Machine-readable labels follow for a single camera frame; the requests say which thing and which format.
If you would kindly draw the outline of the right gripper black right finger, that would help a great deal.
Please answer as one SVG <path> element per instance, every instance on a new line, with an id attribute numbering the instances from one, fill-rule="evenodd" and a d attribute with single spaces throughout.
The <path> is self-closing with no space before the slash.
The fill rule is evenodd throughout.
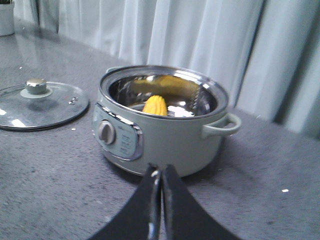
<path id="1" fill-rule="evenodd" d="M 173 165 L 167 165 L 161 178 L 168 240 L 239 239 L 203 209 L 188 191 Z"/>

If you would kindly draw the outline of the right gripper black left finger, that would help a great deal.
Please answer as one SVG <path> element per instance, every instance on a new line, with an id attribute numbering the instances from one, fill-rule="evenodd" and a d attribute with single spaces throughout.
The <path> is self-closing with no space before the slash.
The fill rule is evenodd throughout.
<path id="1" fill-rule="evenodd" d="M 161 225 L 161 171 L 150 164 L 136 191 L 91 240 L 157 240 Z"/>

